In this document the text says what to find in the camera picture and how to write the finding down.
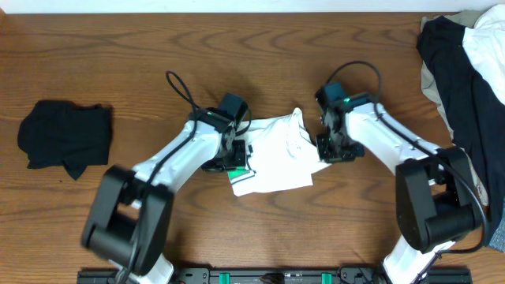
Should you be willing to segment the white t-shirt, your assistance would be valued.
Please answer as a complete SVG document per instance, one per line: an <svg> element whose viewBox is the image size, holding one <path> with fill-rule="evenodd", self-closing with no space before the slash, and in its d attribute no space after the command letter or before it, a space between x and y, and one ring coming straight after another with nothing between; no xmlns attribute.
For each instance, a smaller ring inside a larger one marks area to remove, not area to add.
<svg viewBox="0 0 505 284"><path fill-rule="evenodd" d="M312 185L312 175L329 167L320 160L305 128L303 113L244 121L246 164L228 173L235 196L267 193Z"/></svg>

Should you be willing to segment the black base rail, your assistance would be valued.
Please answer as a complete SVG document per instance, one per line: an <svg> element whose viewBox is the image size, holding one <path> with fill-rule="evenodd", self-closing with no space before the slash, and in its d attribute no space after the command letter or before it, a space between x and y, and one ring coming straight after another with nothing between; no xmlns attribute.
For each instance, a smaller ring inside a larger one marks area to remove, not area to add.
<svg viewBox="0 0 505 284"><path fill-rule="evenodd" d="M77 274L77 284L112 284L116 270L83 270ZM188 268L175 272L168 283L173 284L372 284L389 283L385 276L370 267L341 267L334 271L262 271L209 270ZM417 283L471 284L469 269L432 269Z"/></svg>

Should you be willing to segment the folded black garment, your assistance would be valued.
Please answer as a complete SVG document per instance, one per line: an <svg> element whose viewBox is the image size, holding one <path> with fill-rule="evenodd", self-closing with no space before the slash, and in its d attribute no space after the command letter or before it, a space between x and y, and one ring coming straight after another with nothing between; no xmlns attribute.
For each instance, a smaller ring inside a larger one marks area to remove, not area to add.
<svg viewBox="0 0 505 284"><path fill-rule="evenodd" d="M40 100L21 122L17 145L28 157L28 169L61 166L77 180L88 166L108 164L112 122L112 106Z"/></svg>

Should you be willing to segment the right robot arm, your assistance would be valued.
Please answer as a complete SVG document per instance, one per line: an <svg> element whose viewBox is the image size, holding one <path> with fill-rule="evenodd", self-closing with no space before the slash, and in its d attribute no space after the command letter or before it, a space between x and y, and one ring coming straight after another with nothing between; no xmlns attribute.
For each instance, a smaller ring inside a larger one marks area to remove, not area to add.
<svg viewBox="0 0 505 284"><path fill-rule="evenodd" d="M350 162L365 150L395 176L396 219L401 237L368 283L461 282L465 272L433 270L453 245L486 217L471 181L469 163L457 148L441 148L396 121L368 99L318 102L327 133L317 137L326 163Z"/></svg>

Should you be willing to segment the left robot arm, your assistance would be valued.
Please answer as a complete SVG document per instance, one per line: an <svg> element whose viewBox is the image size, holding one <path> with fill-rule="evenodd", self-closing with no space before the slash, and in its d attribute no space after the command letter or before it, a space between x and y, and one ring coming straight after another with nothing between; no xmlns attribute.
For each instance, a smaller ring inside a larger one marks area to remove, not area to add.
<svg viewBox="0 0 505 284"><path fill-rule="evenodd" d="M245 164L240 124L248 110L199 109L160 152L131 170L103 175L81 244L117 267L115 283L168 283L173 264L163 255L174 199L200 168L214 172Z"/></svg>

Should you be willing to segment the black garment in pile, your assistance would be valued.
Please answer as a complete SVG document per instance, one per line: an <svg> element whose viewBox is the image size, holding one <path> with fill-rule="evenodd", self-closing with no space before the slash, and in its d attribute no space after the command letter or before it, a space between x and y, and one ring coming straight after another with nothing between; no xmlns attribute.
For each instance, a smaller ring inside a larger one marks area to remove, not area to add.
<svg viewBox="0 0 505 284"><path fill-rule="evenodd" d="M489 198L487 245L504 231L504 105L472 67L462 45L466 27L446 17L425 23L417 49L434 76L453 142L470 157Z"/></svg>

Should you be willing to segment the white printed garment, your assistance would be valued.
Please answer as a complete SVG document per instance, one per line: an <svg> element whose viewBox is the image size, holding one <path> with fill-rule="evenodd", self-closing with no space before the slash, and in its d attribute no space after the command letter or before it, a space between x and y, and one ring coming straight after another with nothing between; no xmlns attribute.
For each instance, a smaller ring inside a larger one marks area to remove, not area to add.
<svg viewBox="0 0 505 284"><path fill-rule="evenodd" d="M462 45L472 67L504 104L504 4L493 6L473 28L466 28Z"/></svg>

